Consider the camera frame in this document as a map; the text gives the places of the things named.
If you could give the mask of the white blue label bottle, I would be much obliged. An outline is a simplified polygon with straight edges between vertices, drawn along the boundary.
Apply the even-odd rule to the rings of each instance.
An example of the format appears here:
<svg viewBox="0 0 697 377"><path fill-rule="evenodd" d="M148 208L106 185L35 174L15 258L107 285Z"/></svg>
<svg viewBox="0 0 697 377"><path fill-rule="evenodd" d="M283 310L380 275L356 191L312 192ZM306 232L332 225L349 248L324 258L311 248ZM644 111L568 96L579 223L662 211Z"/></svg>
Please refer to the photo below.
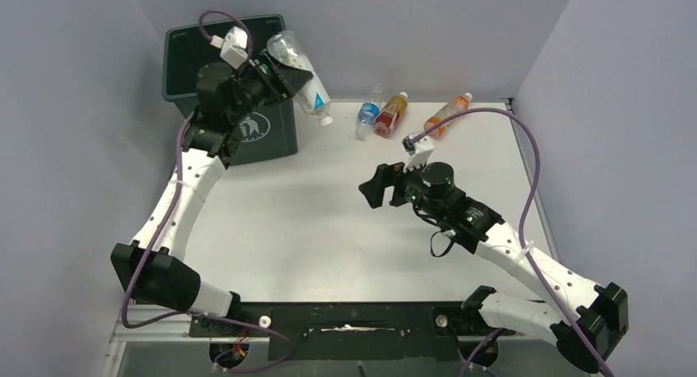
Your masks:
<svg viewBox="0 0 697 377"><path fill-rule="evenodd" d="M269 38L266 48L278 62L299 71L299 75L304 77L302 87L293 97L300 109L314 117L321 127L331 125L331 98L295 34L291 30L282 30Z"/></svg>

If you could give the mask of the brown tea bottle red label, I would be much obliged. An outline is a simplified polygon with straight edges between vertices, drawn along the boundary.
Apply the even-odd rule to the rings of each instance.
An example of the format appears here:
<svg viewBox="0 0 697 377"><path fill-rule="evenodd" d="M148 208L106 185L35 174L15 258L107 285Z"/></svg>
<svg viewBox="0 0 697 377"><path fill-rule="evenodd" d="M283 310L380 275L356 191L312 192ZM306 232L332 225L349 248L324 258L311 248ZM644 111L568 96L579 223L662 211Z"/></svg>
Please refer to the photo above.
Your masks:
<svg viewBox="0 0 697 377"><path fill-rule="evenodd" d="M373 124L373 133L389 139L408 107L409 95L402 91L389 98Z"/></svg>

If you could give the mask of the clear bottle blue label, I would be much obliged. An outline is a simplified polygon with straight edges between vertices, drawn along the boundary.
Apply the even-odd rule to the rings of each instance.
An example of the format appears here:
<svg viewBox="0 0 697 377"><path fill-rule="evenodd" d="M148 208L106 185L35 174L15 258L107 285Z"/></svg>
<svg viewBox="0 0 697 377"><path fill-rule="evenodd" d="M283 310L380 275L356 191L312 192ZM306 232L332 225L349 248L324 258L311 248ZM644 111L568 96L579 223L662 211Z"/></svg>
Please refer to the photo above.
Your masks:
<svg viewBox="0 0 697 377"><path fill-rule="evenodd" d="M358 110L354 131L357 140L365 140L373 132L373 125L382 108L382 102L381 87L375 87Z"/></svg>

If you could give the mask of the orange juice bottle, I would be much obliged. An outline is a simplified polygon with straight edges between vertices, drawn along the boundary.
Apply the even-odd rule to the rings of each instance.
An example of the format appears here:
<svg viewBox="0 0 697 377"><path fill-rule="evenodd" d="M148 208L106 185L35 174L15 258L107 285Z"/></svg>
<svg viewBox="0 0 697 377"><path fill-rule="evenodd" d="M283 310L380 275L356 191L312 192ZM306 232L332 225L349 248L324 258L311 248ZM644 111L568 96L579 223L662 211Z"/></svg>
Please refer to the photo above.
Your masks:
<svg viewBox="0 0 697 377"><path fill-rule="evenodd" d="M450 99L447 104L445 104L424 122L423 130L427 131L427 135L433 139L441 138L456 122L456 119L451 119L447 122L445 122L445 119L468 109L472 99L473 95L469 92L457 95Z"/></svg>

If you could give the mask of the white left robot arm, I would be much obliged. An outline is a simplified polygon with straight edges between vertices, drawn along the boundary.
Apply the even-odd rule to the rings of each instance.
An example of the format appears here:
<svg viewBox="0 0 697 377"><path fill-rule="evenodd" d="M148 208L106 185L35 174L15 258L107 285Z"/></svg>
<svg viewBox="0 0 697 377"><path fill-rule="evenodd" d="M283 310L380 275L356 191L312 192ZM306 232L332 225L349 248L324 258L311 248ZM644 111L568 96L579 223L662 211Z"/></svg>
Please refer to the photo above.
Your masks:
<svg viewBox="0 0 697 377"><path fill-rule="evenodd" d="M280 62L266 51L233 67L212 62L197 74L198 104L178 134L175 167L158 203L127 244L110 259L122 284L122 314L135 300L171 314L233 318L240 296L206 283L185 264L187 242L207 196L242 142L241 122L259 108L294 98L311 71Z"/></svg>

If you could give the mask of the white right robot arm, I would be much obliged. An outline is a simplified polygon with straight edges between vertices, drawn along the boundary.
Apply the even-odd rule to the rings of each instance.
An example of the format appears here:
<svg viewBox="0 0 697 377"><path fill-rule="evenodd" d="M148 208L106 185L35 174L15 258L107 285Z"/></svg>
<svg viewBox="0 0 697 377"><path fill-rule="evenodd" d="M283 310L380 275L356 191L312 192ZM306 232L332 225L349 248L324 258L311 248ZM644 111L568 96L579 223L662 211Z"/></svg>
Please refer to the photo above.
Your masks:
<svg viewBox="0 0 697 377"><path fill-rule="evenodd" d="M602 286L540 251L494 209L468 196L454 183L447 163L408 168L381 164L358 187L371 208L411 205L423 221L448 236L451 244L494 264L538 296L536 301L481 286L463 302L466 329L489 327L522 333L553 345L573 366L611 375L607 360L628 331L626 291L616 283Z"/></svg>

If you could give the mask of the dark green trash bin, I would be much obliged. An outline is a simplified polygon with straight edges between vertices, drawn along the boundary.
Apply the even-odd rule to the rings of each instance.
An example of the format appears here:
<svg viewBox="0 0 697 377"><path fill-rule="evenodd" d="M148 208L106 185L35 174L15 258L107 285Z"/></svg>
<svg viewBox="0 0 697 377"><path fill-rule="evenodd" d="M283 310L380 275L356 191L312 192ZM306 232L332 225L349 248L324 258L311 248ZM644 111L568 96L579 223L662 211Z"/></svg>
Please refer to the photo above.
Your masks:
<svg viewBox="0 0 697 377"><path fill-rule="evenodd" d="M266 47L269 38L286 29L280 14L244 17L242 22L251 32L255 53ZM197 72L219 60L219 50L210 46L197 25L169 30L164 46L164 100L173 103L184 117L190 115L198 104L194 91ZM280 159L298 152L291 101L256 110L242 121L241 129L242 141L233 156L234 166Z"/></svg>

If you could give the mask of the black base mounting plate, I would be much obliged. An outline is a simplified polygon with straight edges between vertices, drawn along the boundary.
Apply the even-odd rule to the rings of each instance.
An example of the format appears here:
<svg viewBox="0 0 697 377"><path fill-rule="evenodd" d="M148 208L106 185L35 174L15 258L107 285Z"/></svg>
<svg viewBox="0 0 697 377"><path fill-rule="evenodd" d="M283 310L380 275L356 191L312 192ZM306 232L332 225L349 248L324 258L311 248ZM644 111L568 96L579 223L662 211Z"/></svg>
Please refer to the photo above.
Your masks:
<svg viewBox="0 0 697 377"><path fill-rule="evenodd" d="M270 339L270 361L457 361L468 340L492 331L458 301L241 304L242 322L262 316L282 335Z"/></svg>

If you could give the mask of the aluminium frame rail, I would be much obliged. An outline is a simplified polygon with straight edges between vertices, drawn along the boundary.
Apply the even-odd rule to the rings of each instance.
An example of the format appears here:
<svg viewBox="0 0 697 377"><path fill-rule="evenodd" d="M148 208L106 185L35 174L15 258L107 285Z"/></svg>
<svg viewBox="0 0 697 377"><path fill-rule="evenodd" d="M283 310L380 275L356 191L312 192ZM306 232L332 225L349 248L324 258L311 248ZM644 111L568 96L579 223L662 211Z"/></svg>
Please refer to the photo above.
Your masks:
<svg viewBox="0 0 697 377"><path fill-rule="evenodd" d="M542 340L492 331L465 343L457 361L407 358L387 361L268 360L271 329L230 324L202 315L156 320L156 306L136 306L132 326L113 332L104 376L577 376L579 370Z"/></svg>

